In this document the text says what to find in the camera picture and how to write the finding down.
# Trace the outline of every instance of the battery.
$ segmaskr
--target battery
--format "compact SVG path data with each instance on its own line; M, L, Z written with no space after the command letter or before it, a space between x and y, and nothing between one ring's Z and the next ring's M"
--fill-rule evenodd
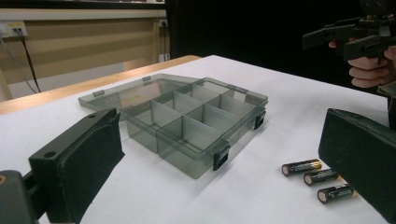
M321 203L329 203L334 200L352 198L357 194L349 184L338 185L318 190L318 199Z
M305 173L304 174L304 182L307 186L316 185L319 183L324 183L331 180L338 179L340 175L337 174L332 169L321 170L312 173Z
M285 176L316 171L321 169L321 161L318 159L298 161L282 165L282 173Z

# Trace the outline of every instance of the black latch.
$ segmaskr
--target black latch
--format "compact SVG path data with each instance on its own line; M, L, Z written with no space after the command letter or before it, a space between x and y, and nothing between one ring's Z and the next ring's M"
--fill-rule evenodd
M217 171L220 166L228 160L228 152L230 151L230 145L226 145L213 158L213 170Z

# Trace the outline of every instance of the compartment box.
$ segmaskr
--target compartment box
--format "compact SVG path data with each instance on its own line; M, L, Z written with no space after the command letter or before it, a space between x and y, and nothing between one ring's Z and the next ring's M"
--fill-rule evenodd
M268 97L210 77L159 74L79 101L93 110L116 107L131 138L198 179L262 125Z

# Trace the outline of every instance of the white tabletop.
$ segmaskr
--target white tabletop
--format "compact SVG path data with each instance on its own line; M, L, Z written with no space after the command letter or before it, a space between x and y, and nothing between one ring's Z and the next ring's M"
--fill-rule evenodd
M285 163L318 159L328 108L388 125L385 97L218 56L157 73L212 77L266 95L264 124L234 145L231 158L216 172L209 170L195 180L128 137L121 122L125 157L93 200L82 224L387 223L361 196L327 205L317 199L318 189L343 180L308 187L301 175L285 177L280 171ZM0 170L25 175L30 171L30 155L92 112L79 105L79 96L135 79L0 116ZM46 216L39 222L49 223Z

